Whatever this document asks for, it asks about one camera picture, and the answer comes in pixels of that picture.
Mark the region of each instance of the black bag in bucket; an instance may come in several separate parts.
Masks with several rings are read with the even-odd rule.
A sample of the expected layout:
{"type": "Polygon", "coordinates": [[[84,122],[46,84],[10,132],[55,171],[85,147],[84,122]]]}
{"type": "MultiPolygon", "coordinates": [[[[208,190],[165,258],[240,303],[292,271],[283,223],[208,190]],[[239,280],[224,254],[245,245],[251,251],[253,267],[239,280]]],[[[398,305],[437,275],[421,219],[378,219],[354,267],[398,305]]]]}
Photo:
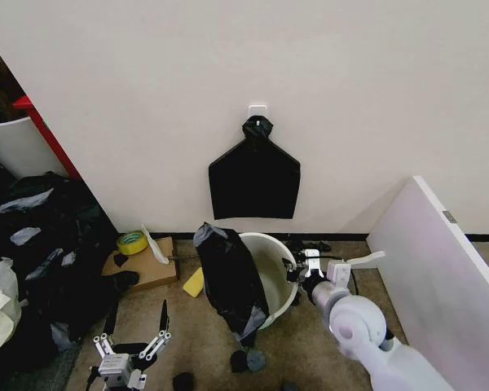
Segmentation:
{"type": "Polygon", "coordinates": [[[205,223],[194,234],[210,304],[241,342],[270,316],[252,254],[237,232],[205,223]]]}

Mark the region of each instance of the yellow sponge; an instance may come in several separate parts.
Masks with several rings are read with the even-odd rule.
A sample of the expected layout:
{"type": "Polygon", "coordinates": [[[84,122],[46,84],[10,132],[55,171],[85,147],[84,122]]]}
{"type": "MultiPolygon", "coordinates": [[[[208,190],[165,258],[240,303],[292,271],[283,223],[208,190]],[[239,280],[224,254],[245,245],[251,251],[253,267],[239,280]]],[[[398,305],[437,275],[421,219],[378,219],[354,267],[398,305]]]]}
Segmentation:
{"type": "Polygon", "coordinates": [[[192,297],[198,297],[203,290],[205,278],[203,277],[203,269],[198,268],[196,273],[183,285],[183,290],[192,297]]]}

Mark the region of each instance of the white board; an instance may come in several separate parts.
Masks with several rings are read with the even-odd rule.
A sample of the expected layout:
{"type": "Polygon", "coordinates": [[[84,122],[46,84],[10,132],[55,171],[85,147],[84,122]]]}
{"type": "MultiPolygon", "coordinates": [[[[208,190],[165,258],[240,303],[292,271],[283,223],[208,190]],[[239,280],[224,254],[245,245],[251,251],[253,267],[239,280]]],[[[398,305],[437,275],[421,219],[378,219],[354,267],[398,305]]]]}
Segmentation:
{"type": "Polygon", "coordinates": [[[368,237],[410,345],[456,390],[489,390],[489,267],[413,177],[368,237]]]}

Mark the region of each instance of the red frame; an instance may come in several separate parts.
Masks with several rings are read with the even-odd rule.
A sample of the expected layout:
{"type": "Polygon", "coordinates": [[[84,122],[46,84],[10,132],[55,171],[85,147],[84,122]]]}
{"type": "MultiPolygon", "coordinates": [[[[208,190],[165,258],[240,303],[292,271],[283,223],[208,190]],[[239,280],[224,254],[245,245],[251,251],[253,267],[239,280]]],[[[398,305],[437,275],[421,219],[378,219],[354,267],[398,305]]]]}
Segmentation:
{"type": "Polygon", "coordinates": [[[13,108],[17,110],[25,110],[27,112],[35,126],[38,128],[38,131],[42,137],[47,141],[47,144],[49,144],[49,147],[55,153],[59,162],[67,170],[68,176],[73,179],[82,179],[80,173],[78,173],[76,167],[74,167],[74,164],[69,159],[62,146],[59,145],[56,137],[52,134],[49,128],[47,128],[45,122],[40,116],[40,113],[31,103],[31,99],[29,99],[27,95],[24,95],[13,103],[13,108]]]}

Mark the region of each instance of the white wall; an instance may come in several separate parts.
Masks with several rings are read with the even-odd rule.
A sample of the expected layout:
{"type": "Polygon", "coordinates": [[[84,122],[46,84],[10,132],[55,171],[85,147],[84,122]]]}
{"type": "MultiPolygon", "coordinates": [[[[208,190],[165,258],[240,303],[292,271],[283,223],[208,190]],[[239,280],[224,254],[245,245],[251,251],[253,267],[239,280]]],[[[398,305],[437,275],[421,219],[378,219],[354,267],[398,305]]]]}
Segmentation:
{"type": "Polygon", "coordinates": [[[421,174],[489,233],[489,1],[2,0],[0,55],[122,231],[210,221],[208,164],[266,102],[295,217],[224,225],[367,232],[421,174]]]}

